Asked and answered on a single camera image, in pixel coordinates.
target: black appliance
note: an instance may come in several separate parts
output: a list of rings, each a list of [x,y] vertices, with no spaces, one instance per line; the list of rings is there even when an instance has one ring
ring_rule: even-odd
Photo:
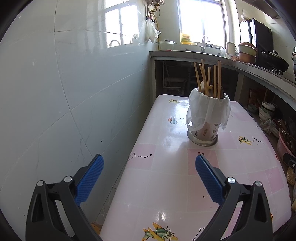
[[[271,29],[266,27],[263,23],[258,22],[254,18],[240,23],[239,26],[241,42],[252,43],[258,49],[255,65],[271,71],[273,70],[273,67],[276,68],[275,66],[266,64],[266,59],[262,54],[262,51],[273,52],[274,50],[274,41],[272,38]]]

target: sink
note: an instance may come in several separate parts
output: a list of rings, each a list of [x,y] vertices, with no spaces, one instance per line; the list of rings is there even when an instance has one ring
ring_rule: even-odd
[[[221,50],[210,47],[205,47],[205,53],[221,56]]]

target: pot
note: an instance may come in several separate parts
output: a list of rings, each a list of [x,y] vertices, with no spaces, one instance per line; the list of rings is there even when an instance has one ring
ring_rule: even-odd
[[[246,53],[246,54],[252,55],[254,57],[256,57],[256,55],[257,55],[257,49],[251,43],[242,42],[237,47],[238,47],[238,52],[239,53]]]
[[[255,56],[247,53],[239,52],[239,61],[247,64],[255,64]]]
[[[275,50],[273,53],[268,52],[258,41],[256,41],[256,43],[263,49],[262,57],[265,59],[266,64],[278,70],[281,70],[282,72],[285,72],[288,70],[289,64],[287,63],[287,61],[281,58]]]
[[[175,42],[174,41],[168,41],[165,39],[164,41],[157,42],[159,50],[173,50]]]

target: white plastic bag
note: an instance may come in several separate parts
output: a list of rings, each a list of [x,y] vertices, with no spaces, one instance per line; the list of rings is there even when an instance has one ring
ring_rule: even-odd
[[[148,19],[148,26],[149,26],[149,38],[151,40],[152,43],[154,43],[158,36],[160,35],[160,31],[158,31],[152,22],[152,19]]]
[[[262,129],[269,135],[270,134],[270,132],[271,132],[271,128],[272,128],[272,126],[274,125],[273,123],[273,121],[271,120],[271,116],[269,115],[269,113],[266,113],[266,115],[267,115],[267,120],[266,121],[262,121],[261,123],[260,123],[260,126],[262,127]]]
[[[230,115],[230,100],[225,94],[223,99],[208,97],[198,88],[191,91],[189,96],[189,108],[186,115],[187,128],[191,131],[200,130],[205,122],[209,124],[221,124],[224,130]]]
[[[148,41],[149,41],[148,22],[147,20],[144,20],[139,32],[139,42],[143,44],[143,43],[147,43]]]
[[[148,20],[143,21],[143,24],[139,33],[140,43],[147,43],[149,39],[151,40],[152,43],[154,43],[157,40],[159,35],[160,35],[160,31],[158,31],[154,27],[154,24],[150,18]]]
[[[251,18],[249,16],[250,14],[247,12],[247,10],[242,9],[242,15],[241,15],[242,22],[250,20]]]

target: white tile wall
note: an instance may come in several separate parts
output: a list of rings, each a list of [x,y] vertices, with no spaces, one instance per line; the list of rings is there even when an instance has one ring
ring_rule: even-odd
[[[104,31],[103,3],[34,0],[0,42],[0,208],[23,240],[36,182],[59,182],[99,153],[104,170],[81,205],[95,221],[149,113],[155,46],[133,44],[132,32],[110,47],[120,34]],[[130,5],[140,29],[145,7],[119,7]]]

